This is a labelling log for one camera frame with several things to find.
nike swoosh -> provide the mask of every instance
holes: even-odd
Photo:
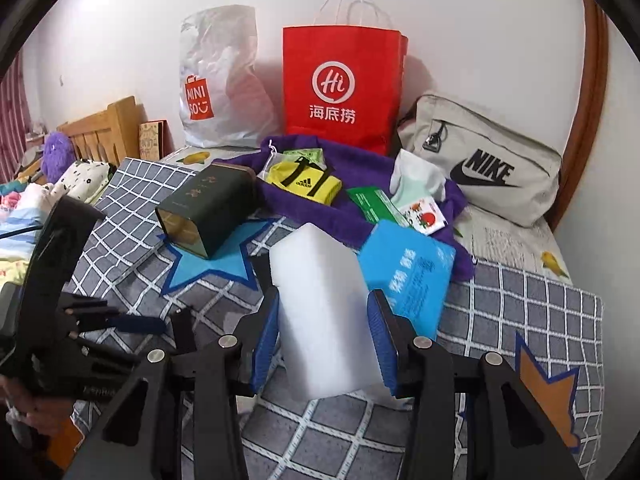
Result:
[[[503,182],[494,182],[493,180],[485,180],[484,178],[474,178],[468,176],[462,171],[462,165],[466,160],[462,160],[451,169],[450,177],[460,186],[497,186],[497,187],[520,187],[512,186],[511,184],[504,184]]]

blue packaging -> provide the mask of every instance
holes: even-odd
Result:
[[[436,339],[456,251],[434,238],[381,220],[358,260],[369,290],[381,288],[391,310],[417,335]]]

yellow adidas package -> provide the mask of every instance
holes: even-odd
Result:
[[[342,181],[330,173],[329,169],[322,170],[306,158],[299,158],[295,162],[286,160],[272,166],[266,181],[298,196],[330,205],[342,189]]]

purple plush toy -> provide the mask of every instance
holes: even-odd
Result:
[[[44,154],[40,165],[47,182],[55,184],[75,160],[76,153],[71,140],[65,134],[51,132],[44,141]]]

yellow bird print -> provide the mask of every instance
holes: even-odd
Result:
[[[569,275],[561,269],[558,260],[556,260],[556,257],[553,256],[553,254],[549,251],[544,251],[540,259],[542,260],[542,266],[550,269],[551,272],[553,272],[559,278],[562,276],[564,276],[565,278],[569,277]]]
[[[204,161],[209,158],[210,152],[196,152],[187,155],[185,158],[181,158],[178,162],[181,162],[188,166],[189,164],[204,164]]]

